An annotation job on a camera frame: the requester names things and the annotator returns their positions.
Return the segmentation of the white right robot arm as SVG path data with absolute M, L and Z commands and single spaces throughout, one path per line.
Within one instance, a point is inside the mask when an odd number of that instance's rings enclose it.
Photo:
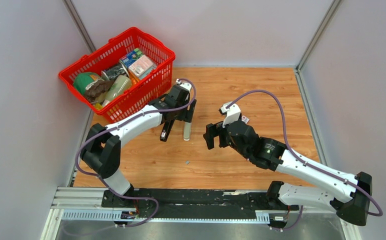
M 219 147 L 231 147 L 258 168 L 300 178 L 311 187 L 273 181 L 266 195 L 267 205 L 280 209 L 283 205 L 305 205 L 336 213 L 342 220 L 365 226 L 372 195 L 372 176 L 366 172 L 351 174 L 289 151 L 286 144 L 259 136 L 252 126 L 237 120 L 226 126 L 223 122 L 206 126 L 203 138 L 207 148 L 213 149 L 214 139 Z

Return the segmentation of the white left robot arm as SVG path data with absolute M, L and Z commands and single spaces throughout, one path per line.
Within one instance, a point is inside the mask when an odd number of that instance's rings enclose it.
M 196 104 L 191 94 L 194 85 L 181 81 L 166 93 L 145 105 L 125 119 L 102 126 L 95 124 L 88 132 L 79 150 L 80 159 L 86 163 L 105 186 L 115 192 L 114 200 L 121 207 L 129 207 L 134 194 L 131 183 L 120 171 L 121 148 L 143 132 L 162 126 L 160 141 L 167 141 L 176 121 L 189 125 Z

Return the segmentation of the black stapler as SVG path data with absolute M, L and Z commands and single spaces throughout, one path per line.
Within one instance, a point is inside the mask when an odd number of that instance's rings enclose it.
M 175 120 L 168 120 L 163 123 L 161 135 L 160 135 L 160 141 L 166 142 L 168 140 L 168 137 L 170 135 L 170 132 L 172 130 L 172 127 L 175 123 Z

